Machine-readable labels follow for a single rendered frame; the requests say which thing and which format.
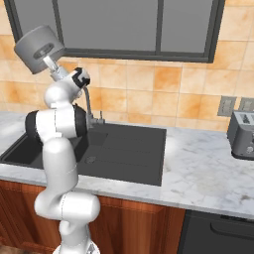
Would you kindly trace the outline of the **grey wall socket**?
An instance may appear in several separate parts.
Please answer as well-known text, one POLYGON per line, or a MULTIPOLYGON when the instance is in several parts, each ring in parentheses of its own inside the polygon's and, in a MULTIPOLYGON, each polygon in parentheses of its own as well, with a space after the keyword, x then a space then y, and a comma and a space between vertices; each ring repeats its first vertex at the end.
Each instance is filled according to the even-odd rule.
POLYGON ((220 98, 217 115, 230 117, 234 109, 235 101, 235 96, 222 96, 220 98))
POLYGON ((242 97, 238 109, 240 111, 254 111, 254 98, 242 97))

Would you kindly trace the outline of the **black sink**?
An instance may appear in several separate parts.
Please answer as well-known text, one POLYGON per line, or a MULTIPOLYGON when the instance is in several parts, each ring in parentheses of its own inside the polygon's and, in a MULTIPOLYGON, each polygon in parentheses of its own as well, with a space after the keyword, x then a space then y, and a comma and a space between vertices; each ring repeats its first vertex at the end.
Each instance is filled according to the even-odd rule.
POLYGON ((51 155, 24 134, 0 156, 0 163, 45 170, 52 183, 74 185, 83 175, 159 186, 166 134, 158 128, 105 124, 55 145, 51 155))

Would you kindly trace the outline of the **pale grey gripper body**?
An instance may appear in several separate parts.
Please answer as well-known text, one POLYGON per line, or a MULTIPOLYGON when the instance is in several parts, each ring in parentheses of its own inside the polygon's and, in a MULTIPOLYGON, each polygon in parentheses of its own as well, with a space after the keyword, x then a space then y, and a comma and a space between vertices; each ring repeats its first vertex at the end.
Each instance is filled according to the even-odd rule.
POLYGON ((44 57, 43 61, 51 72, 57 72, 59 70, 59 66, 50 56, 44 57))

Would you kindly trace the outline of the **dark-framed window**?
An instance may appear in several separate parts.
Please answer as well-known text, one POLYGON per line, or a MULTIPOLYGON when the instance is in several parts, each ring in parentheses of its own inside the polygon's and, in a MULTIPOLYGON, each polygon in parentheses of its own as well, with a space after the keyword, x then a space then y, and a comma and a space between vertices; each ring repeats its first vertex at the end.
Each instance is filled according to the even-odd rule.
POLYGON ((225 0, 3 0, 16 41, 48 25, 68 57, 211 63, 225 0))

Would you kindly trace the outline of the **brown wooden cupboard door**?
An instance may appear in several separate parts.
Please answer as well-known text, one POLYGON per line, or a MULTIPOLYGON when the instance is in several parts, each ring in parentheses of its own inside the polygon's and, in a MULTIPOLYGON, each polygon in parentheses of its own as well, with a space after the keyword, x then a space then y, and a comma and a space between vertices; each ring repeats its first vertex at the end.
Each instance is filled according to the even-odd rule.
POLYGON ((100 213, 89 224, 101 254, 178 254, 186 211, 99 196, 100 213))
POLYGON ((34 202, 45 187, 0 181, 0 243, 41 254, 60 245, 59 223, 36 215, 34 202))

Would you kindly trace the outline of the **grey metal tap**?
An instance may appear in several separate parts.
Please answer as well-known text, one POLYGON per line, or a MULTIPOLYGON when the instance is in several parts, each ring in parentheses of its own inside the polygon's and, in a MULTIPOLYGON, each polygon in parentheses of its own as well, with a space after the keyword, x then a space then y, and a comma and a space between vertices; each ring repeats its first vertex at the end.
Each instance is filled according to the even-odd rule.
POLYGON ((86 106, 87 106, 87 112, 86 112, 86 124, 87 128, 91 129, 95 125, 103 125, 105 123, 105 119, 100 116, 99 118, 95 118, 91 112, 91 106, 90 106, 90 98, 89 98, 89 92, 87 87, 85 86, 83 88, 85 93, 85 99, 86 99, 86 106))

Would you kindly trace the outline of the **grey toaster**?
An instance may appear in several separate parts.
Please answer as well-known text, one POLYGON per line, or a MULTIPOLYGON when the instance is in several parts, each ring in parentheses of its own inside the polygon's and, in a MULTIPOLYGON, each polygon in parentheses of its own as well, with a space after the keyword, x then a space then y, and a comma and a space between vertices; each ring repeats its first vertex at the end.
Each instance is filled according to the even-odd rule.
POLYGON ((232 112, 227 139, 231 155, 240 160, 254 161, 254 112, 232 112))

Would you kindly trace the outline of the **black dishwasher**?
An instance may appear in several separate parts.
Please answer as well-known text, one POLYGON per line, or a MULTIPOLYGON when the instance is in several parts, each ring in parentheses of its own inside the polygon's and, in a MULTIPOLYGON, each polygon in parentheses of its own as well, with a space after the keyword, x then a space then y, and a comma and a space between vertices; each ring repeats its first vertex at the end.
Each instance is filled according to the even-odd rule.
POLYGON ((254 254, 254 240, 216 234, 210 229, 213 221, 254 227, 254 219, 188 210, 178 254, 254 254))

